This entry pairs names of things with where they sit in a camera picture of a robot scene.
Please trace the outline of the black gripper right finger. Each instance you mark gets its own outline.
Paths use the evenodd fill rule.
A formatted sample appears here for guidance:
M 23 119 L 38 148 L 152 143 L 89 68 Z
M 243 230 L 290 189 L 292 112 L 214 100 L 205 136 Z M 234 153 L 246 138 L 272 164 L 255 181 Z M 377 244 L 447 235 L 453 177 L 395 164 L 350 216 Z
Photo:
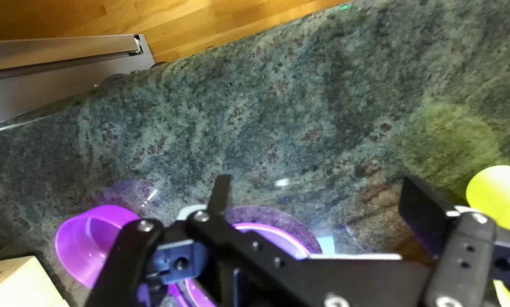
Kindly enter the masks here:
M 435 257 L 424 290 L 425 307 L 483 307 L 497 223 L 447 201 L 425 181 L 406 175 L 400 215 Z

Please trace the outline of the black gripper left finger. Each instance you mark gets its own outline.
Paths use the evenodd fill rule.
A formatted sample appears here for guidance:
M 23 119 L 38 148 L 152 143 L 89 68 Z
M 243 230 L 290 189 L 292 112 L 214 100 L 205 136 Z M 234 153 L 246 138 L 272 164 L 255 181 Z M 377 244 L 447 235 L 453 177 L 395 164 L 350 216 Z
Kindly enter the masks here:
M 157 307 L 164 288 L 149 271 L 151 257 L 163 235 L 163 223 L 142 218 L 127 223 L 93 286 L 86 307 Z

